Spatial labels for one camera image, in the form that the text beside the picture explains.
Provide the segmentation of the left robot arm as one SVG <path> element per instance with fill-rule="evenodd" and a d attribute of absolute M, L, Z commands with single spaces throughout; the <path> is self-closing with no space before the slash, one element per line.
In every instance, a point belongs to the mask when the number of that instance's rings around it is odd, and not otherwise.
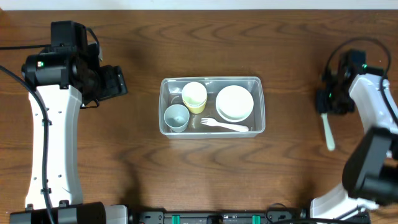
<path fill-rule="evenodd" d="M 73 21 L 51 24 L 51 43 L 27 57 L 19 82 L 28 90 L 34 140 L 25 209 L 11 223 L 128 223 L 125 205 L 85 203 L 77 165 L 77 127 L 82 109 L 125 95 L 119 66 L 101 65 L 100 43 Z"/>

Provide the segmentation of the white plastic cup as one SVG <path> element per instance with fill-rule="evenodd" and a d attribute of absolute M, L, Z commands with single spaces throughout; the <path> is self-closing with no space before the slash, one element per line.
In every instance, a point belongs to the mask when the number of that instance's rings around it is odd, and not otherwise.
<path fill-rule="evenodd" d="M 182 89 L 182 99 L 188 105 L 198 106 L 206 101 L 207 90 L 199 82 L 187 83 Z"/>

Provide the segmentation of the white plastic bowl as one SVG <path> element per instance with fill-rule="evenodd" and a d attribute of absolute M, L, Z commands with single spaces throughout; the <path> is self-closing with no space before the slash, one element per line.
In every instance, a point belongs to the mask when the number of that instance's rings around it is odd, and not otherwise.
<path fill-rule="evenodd" d="M 226 121 L 238 123 L 249 117 L 254 108 L 250 92 L 237 85 L 223 88 L 216 97 L 216 111 Z"/>

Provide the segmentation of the pale green plastic spoon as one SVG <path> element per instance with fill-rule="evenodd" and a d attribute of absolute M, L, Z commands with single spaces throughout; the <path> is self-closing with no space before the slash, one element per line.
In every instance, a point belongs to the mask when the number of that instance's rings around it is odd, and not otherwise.
<path fill-rule="evenodd" d="M 334 140 L 331 128 L 330 128 L 328 116 L 326 113 L 322 113 L 321 118 L 323 121 L 323 127 L 324 127 L 324 132 L 325 132 L 326 146 L 329 151 L 334 151 L 335 150 L 335 140 Z"/>

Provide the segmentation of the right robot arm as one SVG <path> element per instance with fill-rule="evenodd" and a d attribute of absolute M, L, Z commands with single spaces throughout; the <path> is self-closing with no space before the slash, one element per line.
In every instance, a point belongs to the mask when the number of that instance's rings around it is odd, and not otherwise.
<path fill-rule="evenodd" d="M 347 220 L 365 210 L 397 202 L 397 106 L 389 92 L 386 70 L 370 67 L 363 51 L 342 53 L 338 71 L 326 68 L 325 87 L 317 90 L 315 106 L 323 120 L 328 150 L 335 149 L 327 116 L 358 110 L 364 136 L 346 162 L 342 181 L 311 201 L 311 218 Z"/>

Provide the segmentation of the yellow plastic cup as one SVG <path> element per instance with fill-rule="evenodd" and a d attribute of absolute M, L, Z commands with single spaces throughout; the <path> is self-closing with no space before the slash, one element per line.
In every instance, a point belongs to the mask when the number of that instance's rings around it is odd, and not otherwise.
<path fill-rule="evenodd" d="M 206 101 L 202 102 L 199 105 L 191 105 L 183 100 L 184 105 L 188 108 L 188 110 L 193 114 L 200 114 L 204 111 L 206 106 Z"/>

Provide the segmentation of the white plastic fork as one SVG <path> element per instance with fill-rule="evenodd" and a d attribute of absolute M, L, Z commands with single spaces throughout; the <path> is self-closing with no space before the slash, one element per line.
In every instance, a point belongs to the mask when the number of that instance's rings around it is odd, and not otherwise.
<path fill-rule="evenodd" d="M 249 128 L 247 126 L 242 126 L 242 125 L 238 125 L 238 124 L 221 123 L 221 122 L 218 122 L 214 118 L 202 118 L 200 120 L 200 123 L 207 125 L 207 126 L 212 126 L 212 127 L 218 126 L 218 127 L 230 129 L 230 130 L 237 131 L 237 132 L 248 132 L 249 131 Z"/>

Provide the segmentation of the grey plastic cup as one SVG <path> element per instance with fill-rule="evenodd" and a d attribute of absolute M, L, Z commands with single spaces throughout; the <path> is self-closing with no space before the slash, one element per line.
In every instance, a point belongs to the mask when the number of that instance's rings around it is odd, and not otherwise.
<path fill-rule="evenodd" d="M 184 105 L 171 105 L 164 113 L 166 125 L 174 132 L 184 132 L 188 126 L 190 112 Z"/>

